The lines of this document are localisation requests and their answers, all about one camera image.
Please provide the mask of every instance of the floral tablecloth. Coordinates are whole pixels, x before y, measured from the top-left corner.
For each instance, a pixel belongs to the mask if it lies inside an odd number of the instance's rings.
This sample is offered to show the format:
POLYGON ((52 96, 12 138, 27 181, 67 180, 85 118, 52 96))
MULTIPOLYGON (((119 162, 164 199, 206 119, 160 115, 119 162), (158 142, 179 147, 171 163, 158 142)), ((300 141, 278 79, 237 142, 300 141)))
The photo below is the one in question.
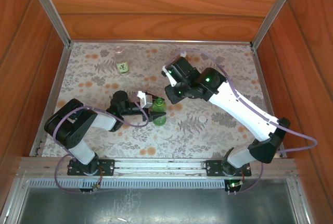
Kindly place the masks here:
MULTIPOLYGON (((266 111, 249 46, 133 43, 74 43, 56 110, 72 98, 107 109, 110 97, 117 90, 128 93, 142 90, 165 98, 167 121, 161 127, 152 123, 144 128, 123 125, 115 133, 90 128, 84 139, 100 157, 218 158, 231 147, 252 142, 253 135, 224 110, 200 99, 184 99, 176 105, 167 99, 164 87, 169 81, 161 75, 161 67, 185 48, 210 53, 224 66, 238 91, 266 111), (123 46, 128 55, 127 74, 117 72, 113 61, 116 45, 123 46), (200 116, 207 120, 199 121, 200 116)), ((201 54, 188 53, 188 56, 199 71, 206 67, 218 69, 201 54)), ((128 116, 125 120, 143 124, 141 116, 128 116)), ((42 156, 64 154, 48 136, 42 156)))

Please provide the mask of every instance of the clear cap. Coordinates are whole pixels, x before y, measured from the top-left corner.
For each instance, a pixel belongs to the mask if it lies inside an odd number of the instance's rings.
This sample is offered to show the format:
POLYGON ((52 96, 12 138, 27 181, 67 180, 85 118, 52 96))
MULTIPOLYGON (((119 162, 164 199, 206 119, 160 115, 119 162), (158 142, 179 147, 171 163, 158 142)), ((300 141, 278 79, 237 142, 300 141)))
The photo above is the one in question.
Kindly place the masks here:
POLYGON ((117 46, 114 48, 114 52, 117 54, 120 54, 123 52, 123 47, 122 46, 117 46))
POLYGON ((183 52, 180 53, 180 56, 181 56, 181 57, 184 57, 184 58, 185 58, 186 55, 187 55, 186 51, 183 51, 183 52))

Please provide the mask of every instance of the cable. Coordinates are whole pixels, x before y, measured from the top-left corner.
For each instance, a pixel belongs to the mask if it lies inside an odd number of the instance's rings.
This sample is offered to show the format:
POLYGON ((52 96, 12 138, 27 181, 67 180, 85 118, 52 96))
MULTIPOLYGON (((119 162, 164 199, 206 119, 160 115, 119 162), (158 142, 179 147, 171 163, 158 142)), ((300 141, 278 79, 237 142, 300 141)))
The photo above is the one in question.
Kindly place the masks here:
MULTIPOLYGON (((67 154, 67 155, 63 156, 63 157, 59 160, 59 162, 58 162, 58 164, 57 164, 57 166, 56 166, 56 169, 54 170, 54 181, 55 181, 55 183, 56 183, 56 186, 57 186, 59 189, 61 189, 62 191, 66 192, 66 193, 70 193, 70 194, 82 194, 82 195, 85 195, 85 192, 72 191, 72 190, 68 190, 68 189, 63 188, 63 187, 60 185, 59 181, 58 181, 58 171, 59 171, 59 168, 60 168, 60 164, 63 162, 63 160, 64 160, 67 156, 70 156, 70 154, 67 154)), ((100 177, 99 177, 97 183, 101 184, 101 182, 102 182, 102 178, 103 178, 103 171, 101 170, 101 175, 100 175, 100 177)), ((101 193, 101 192, 109 192, 109 191, 114 191, 114 190, 116 190, 116 189, 104 189, 104 190, 96 190, 96 191, 92 191, 92 190, 91 190, 91 191, 89 191, 89 194, 97 194, 97 193, 101 193)))
POLYGON ((140 109, 140 111, 144 114, 144 116, 145 116, 145 118, 146 118, 146 123, 143 124, 143 125, 133 125, 133 124, 130 124, 130 123, 128 123, 128 122, 126 122, 126 121, 120 119, 119 117, 117 117, 117 116, 115 116, 115 115, 113 115, 113 114, 111 114, 111 113, 109 113, 109 112, 107 112, 107 111, 105 111, 105 110, 99 109, 99 108, 95 108, 95 107, 92 107, 92 106, 82 106, 82 107, 78 107, 78 108, 76 108, 76 109, 70 111, 67 115, 65 115, 65 116, 59 121, 58 125, 56 126, 56 128, 55 128, 54 131, 53 131, 53 135, 52 135, 53 140, 54 140, 58 145, 60 145, 60 146, 61 146, 61 147, 62 147, 62 148, 63 148, 63 149, 64 149, 64 150, 65 150, 65 151, 71 156, 71 157, 73 157, 74 161, 76 161, 75 156, 74 156, 74 155, 73 155, 73 154, 72 154, 72 153, 71 153, 71 152, 70 152, 65 146, 63 146, 63 145, 62 145, 62 144, 56 139, 57 132, 58 132, 60 126, 64 123, 64 121, 66 121, 68 117, 70 117, 72 114, 74 114, 75 112, 77 112, 77 111, 79 111, 79 110, 81 110, 81 109, 91 109, 91 110, 94 110, 94 111, 96 111, 96 112, 99 112, 99 113, 102 113, 102 114, 105 114, 105 115, 109 115, 109 116, 113 117, 114 119, 116 119, 117 121, 122 122, 123 124, 129 125, 129 126, 132 126, 132 127, 136 127, 136 128, 142 128, 142 127, 145 127, 145 126, 148 125, 148 123, 149 123, 149 118, 148 118, 146 112, 140 107, 140 105, 139 105, 136 101, 134 101, 134 103, 135 103, 135 105, 140 109))
POLYGON ((232 92, 234 93, 234 95, 236 96, 236 98, 238 98, 238 100, 240 102, 242 102, 249 110, 251 110, 252 112, 254 112, 257 116, 259 116, 260 118, 262 118, 264 121, 266 121, 268 124, 272 124, 273 126, 279 128, 279 129, 282 129, 288 133, 291 133, 293 135, 296 135, 296 136, 299 136, 299 137, 302 137, 302 138, 305 138, 305 139, 308 139, 310 141, 313 142, 312 145, 309 145, 309 146, 306 146, 306 147, 297 147, 297 148, 289 148, 289 149, 286 149, 286 150, 282 150, 282 151, 278 151, 279 153, 286 153, 286 152, 294 152, 294 151, 301 151, 301 150, 308 150, 308 149, 311 149, 313 147, 315 147, 318 142, 316 139, 314 139, 313 137, 311 136, 308 136, 308 135, 305 135, 305 134, 302 134, 302 133, 298 133, 298 132, 295 132, 293 130, 290 130, 288 128, 285 128, 279 124, 276 124, 275 122, 270 122, 270 120, 268 118, 266 118, 265 116, 263 116, 261 113, 259 113, 258 111, 256 111, 254 108, 252 108, 249 104, 247 104, 242 98, 239 97, 236 89, 235 89, 235 86, 234 86, 234 83, 232 82, 231 78, 229 77, 229 75, 227 74, 227 72, 225 72, 225 70, 223 69, 223 67, 215 60, 215 58, 213 58, 210 54, 208 54, 207 52, 205 51, 201 51, 199 49, 193 49, 193 48, 188 48, 188 49, 184 49, 182 51, 180 51, 179 53, 177 53, 169 62, 168 64, 166 65, 169 66, 174 60, 176 60, 178 58, 178 55, 181 53, 181 52, 198 52, 198 53, 201 53, 205 56, 207 56, 209 59, 211 59, 218 67, 219 69, 222 71, 222 73, 224 74, 224 76, 226 77, 227 81, 229 82, 229 85, 230 85, 230 88, 232 90, 232 92))
MULTIPOLYGON (((54 180, 55 180, 55 183, 56 183, 56 186, 58 188, 60 188, 61 190, 63 190, 64 192, 66 193, 71 193, 71 194, 84 194, 82 192, 76 192, 76 191, 71 191, 71 190, 68 190, 68 189, 65 189, 63 188, 59 182, 58 182, 58 179, 57 179, 57 173, 58 173, 58 170, 60 168, 60 164, 62 163, 62 161, 67 157, 67 156, 71 156, 73 158, 74 161, 76 161, 76 158, 75 156, 66 148, 64 147, 57 139, 56 139, 56 135, 57 135, 57 132, 60 128, 60 126, 64 123, 64 121, 67 120, 68 117, 70 117, 72 114, 74 114, 75 112, 81 110, 81 109, 91 109, 91 110, 94 110, 94 111, 97 111, 99 113, 102 113, 102 114, 106 114, 106 115, 109 115, 111 117, 113 117, 114 119, 122 122, 123 124, 126 124, 126 125, 129 125, 129 126, 132 126, 132 127, 136 127, 136 128, 142 128, 142 127, 145 127, 146 125, 148 125, 149 123, 149 118, 148 118, 148 115, 147 113, 140 107, 140 105, 134 101, 135 105, 140 109, 140 111, 144 114, 145 118, 146 118, 146 122, 145 124, 143 125, 133 125, 133 124, 130 124, 129 122, 126 122, 120 118, 118 118, 117 116, 105 111, 105 110, 102 110, 102 109, 99 109, 99 108, 95 108, 95 107, 92 107, 92 106, 82 106, 82 107, 79 107, 79 108, 76 108, 72 111, 70 111, 67 115, 65 115, 60 121, 59 123, 57 124, 56 128, 54 129, 54 132, 53 132, 53 140, 58 144, 60 145, 61 147, 63 147, 63 149, 68 153, 67 155, 63 156, 60 161, 58 162, 57 166, 56 166, 56 169, 54 171, 54 180)), ((101 170, 101 176, 100 176, 100 179, 99 179, 99 183, 101 183, 102 181, 102 178, 103 178, 103 171, 101 170)), ((111 190, 102 190, 102 191, 90 191, 90 194, 91 193, 98 193, 98 192, 106 192, 106 191, 111 191, 111 190)))
POLYGON ((264 173, 264 164, 261 163, 261 171, 260 171, 260 174, 259 174, 259 176, 258 176, 258 179, 255 181, 255 183, 252 184, 252 185, 250 185, 247 189, 244 189, 244 190, 242 190, 242 191, 240 191, 240 192, 235 193, 235 195, 237 195, 237 194, 243 194, 243 193, 248 192, 248 191, 250 191, 251 189, 253 189, 253 188, 255 187, 255 185, 257 185, 257 183, 260 181, 260 179, 261 179, 263 173, 264 173))
POLYGON ((244 181, 245 181, 245 176, 244 176, 243 171, 241 172, 241 181, 242 181, 242 183, 244 183, 244 181))

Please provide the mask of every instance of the bottle cap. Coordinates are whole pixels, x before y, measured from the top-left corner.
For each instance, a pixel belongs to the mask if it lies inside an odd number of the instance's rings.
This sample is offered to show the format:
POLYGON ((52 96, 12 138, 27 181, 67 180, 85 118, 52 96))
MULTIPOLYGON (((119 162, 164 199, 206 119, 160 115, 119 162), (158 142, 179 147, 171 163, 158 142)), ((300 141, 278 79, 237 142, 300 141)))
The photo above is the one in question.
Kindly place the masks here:
POLYGON ((114 48, 114 52, 116 52, 117 54, 120 54, 123 52, 123 47, 122 46, 117 46, 114 48))
POLYGON ((162 98, 157 98, 156 99, 156 104, 157 105, 162 105, 163 104, 163 99, 162 98))
POLYGON ((186 55, 187 55, 186 51, 183 51, 183 52, 181 52, 181 54, 180 54, 180 56, 181 56, 181 57, 184 57, 184 58, 186 57, 186 55))
POLYGON ((199 121, 204 123, 207 121, 207 117, 206 116, 199 116, 199 121))

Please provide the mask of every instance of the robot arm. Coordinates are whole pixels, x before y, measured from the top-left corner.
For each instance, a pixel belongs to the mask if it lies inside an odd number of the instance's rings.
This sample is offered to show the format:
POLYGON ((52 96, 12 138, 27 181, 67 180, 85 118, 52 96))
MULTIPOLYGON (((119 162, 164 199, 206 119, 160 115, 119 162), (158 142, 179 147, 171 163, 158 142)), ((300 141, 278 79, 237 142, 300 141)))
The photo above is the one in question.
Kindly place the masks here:
POLYGON ((267 123, 239 99, 244 100, 270 122, 289 127, 289 120, 279 120, 267 114, 242 95, 236 97, 226 78, 215 69, 207 68, 200 74, 185 58, 180 57, 167 68, 164 66, 162 70, 162 74, 170 81, 170 85, 165 87, 165 92, 172 104, 187 97, 203 99, 227 111, 253 133, 255 140, 252 144, 228 152, 222 162, 226 174, 233 175, 237 169, 254 160, 263 163, 272 161, 285 131, 267 123))
MULTIPOLYGON (((139 91, 137 96, 140 98, 140 106, 148 116, 143 116, 143 121, 153 121, 163 115, 165 112, 151 112, 149 107, 156 96, 139 91)), ((130 102, 128 94, 125 91, 117 91, 111 99, 110 107, 106 110, 121 120, 123 116, 143 115, 143 112, 135 103, 130 102)), ((72 99, 52 115, 45 123, 44 130, 53 135, 60 121, 73 110, 84 106, 77 99, 72 99)), ((114 117, 105 114, 98 114, 91 109, 81 109, 72 114, 60 126, 56 133, 56 140, 59 145, 66 148, 77 160, 80 171, 85 174, 93 174, 98 167, 97 154, 83 140, 84 135, 90 127, 101 128, 110 132, 117 131, 123 123, 114 117)))

